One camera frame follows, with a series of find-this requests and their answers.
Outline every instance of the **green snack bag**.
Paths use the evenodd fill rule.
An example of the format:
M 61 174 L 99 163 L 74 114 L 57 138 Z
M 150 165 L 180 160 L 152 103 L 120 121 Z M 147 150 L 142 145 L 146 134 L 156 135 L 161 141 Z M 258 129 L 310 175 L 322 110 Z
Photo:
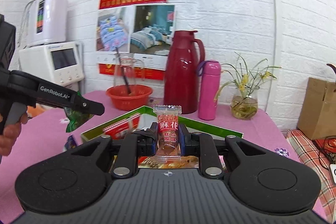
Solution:
M 80 111 L 72 110 L 69 107 L 65 107 L 64 111 L 69 119 L 69 123 L 66 129 L 67 133 L 73 132 L 75 129 L 79 128 L 82 124 L 86 123 L 94 116 L 93 114 L 84 114 Z

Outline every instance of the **metal rivet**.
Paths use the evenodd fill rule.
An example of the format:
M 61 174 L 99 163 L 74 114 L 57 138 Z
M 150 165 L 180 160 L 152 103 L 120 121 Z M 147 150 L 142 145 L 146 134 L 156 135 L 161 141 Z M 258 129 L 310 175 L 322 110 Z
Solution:
M 222 170 L 218 167 L 209 167 L 206 168 L 205 173 L 207 173 L 210 176 L 216 176 L 222 173 Z
M 115 170 L 113 170 L 113 173 L 115 173 L 118 176 L 125 176 L 128 175 L 130 170 L 127 167 L 117 167 Z

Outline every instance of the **bedding advertisement poster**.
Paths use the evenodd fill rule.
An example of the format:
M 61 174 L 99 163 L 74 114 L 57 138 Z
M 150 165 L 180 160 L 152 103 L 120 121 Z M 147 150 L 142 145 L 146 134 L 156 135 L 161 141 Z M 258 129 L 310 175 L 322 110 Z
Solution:
M 163 79 L 175 30 L 174 5 L 130 5 L 99 10 L 96 32 L 100 73 L 113 75 L 116 47 L 144 62 L 148 79 Z

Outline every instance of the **finger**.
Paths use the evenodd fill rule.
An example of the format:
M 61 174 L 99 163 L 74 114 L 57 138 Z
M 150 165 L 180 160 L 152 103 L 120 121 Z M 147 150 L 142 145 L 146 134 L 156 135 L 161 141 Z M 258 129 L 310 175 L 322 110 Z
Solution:
M 26 124 L 28 122 L 28 115 L 24 113 L 20 118 L 20 123 Z
M 3 135 L 6 138 L 10 139 L 16 139 L 21 133 L 21 124 L 16 123 L 16 124 L 10 124 L 5 127 L 3 130 Z
M 12 147 L 2 148 L 0 147 L 0 155 L 8 156 L 12 152 Z
M 0 136 L 0 147 L 1 148 L 11 148 L 13 147 L 16 139 L 6 138 L 5 136 Z

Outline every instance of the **purple strap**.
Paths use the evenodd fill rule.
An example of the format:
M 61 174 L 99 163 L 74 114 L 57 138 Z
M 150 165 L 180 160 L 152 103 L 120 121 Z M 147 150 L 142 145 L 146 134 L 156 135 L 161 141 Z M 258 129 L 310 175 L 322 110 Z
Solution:
M 203 66 L 205 65 L 206 62 L 208 61 L 202 61 L 198 64 L 197 69 L 196 69 L 197 76 L 201 76 L 203 74 Z

